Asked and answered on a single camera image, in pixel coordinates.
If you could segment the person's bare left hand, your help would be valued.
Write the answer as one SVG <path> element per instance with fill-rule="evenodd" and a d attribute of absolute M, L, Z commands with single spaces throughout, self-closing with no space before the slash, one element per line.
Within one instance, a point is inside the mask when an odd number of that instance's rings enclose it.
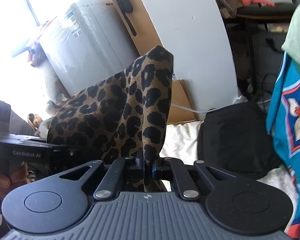
<path fill-rule="evenodd" d="M 3 200 L 12 190 L 28 182 L 27 163 L 11 174 L 10 178 L 0 173 L 0 200 Z"/>

